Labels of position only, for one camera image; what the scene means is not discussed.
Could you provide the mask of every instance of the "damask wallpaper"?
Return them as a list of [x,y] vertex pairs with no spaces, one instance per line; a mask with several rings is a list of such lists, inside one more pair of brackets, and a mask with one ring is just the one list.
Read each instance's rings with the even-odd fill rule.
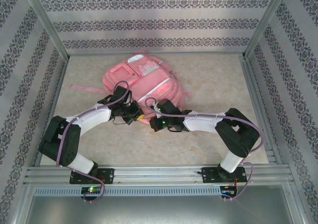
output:
[[28,0],[1,0],[0,7],[0,223],[5,223],[65,63]]
[[41,0],[70,55],[243,52],[270,0]]
[[249,58],[284,163],[318,223],[318,0],[282,0]]

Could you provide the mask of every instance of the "white arm segment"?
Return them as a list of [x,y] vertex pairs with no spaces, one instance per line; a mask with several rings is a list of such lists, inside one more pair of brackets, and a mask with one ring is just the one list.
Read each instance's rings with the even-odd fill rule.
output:
[[[96,104],[93,108],[103,106],[103,104]],[[82,136],[86,131],[92,129],[93,127],[99,125],[100,123],[107,122],[110,119],[111,110],[108,107],[103,109],[94,110],[88,114],[82,116],[73,122],[74,125],[79,125],[80,136]],[[70,122],[72,119],[76,118],[78,115],[66,117],[66,121]]]
[[[96,104],[93,108],[103,106],[103,104]],[[111,110],[108,107],[103,109],[94,110],[81,118],[73,122],[74,125],[79,125],[80,127],[80,136],[82,136],[86,131],[92,129],[93,127],[99,125],[100,123],[107,122],[110,119]],[[76,118],[78,115],[70,116],[66,118],[67,122],[70,122],[72,119]],[[78,170],[82,173],[88,174],[94,166],[94,162],[85,156],[77,153],[73,162],[69,165],[70,168]]]
[[[189,114],[200,114],[195,111]],[[219,113],[217,116],[225,116],[225,113]],[[184,125],[189,131],[206,131],[217,133],[215,127],[223,118],[210,118],[210,117],[186,117],[183,121]],[[228,151],[224,159],[222,159],[220,166],[229,173],[233,173],[243,158],[236,156],[231,151]]]
[[[191,111],[189,115],[199,115],[200,113]],[[225,113],[219,113],[217,116],[224,116]],[[189,131],[206,131],[216,133],[215,127],[223,118],[211,117],[186,117],[183,121]]]

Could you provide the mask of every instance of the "pink backpack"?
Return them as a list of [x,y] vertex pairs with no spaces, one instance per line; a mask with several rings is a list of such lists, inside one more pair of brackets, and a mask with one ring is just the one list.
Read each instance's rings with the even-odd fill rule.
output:
[[[145,106],[145,99],[148,97],[157,101],[168,98],[183,110],[184,91],[181,84],[172,73],[172,68],[155,56],[142,51],[111,67],[103,75],[104,88],[111,94],[116,83],[122,80],[129,84],[133,99],[144,112],[145,117],[141,121],[145,123],[149,123],[150,118],[155,116],[155,113]],[[147,103],[151,105],[153,100],[149,99]]]

